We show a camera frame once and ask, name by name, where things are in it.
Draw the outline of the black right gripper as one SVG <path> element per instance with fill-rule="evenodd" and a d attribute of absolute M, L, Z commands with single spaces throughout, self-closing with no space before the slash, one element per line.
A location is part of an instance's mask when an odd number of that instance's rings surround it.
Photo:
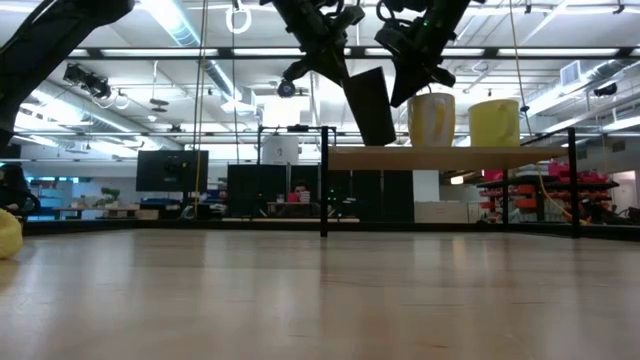
<path fill-rule="evenodd" d="M 442 52 L 456 39 L 455 29 L 470 0 L 380 0 L 376 15 L 383 27 L 375 40 L 392 56 L 396 71 L 391 106 L 399 107 L 430 81 L 452 88 L 456 77 L 440 68 Z"/>

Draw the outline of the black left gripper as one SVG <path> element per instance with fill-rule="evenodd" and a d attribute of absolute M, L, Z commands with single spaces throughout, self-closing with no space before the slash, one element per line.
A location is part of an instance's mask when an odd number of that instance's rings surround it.
<path fill-rule="evenodd" d="M 339 86 L 349 78 L 346 29 L 365 17 L 359 5 L 345 5 L 343 0 L 261 0 L 259 4 L 273 5 L 303 53 L 283 72 L 284 80 L 299 79 L 309 71 Z"/>

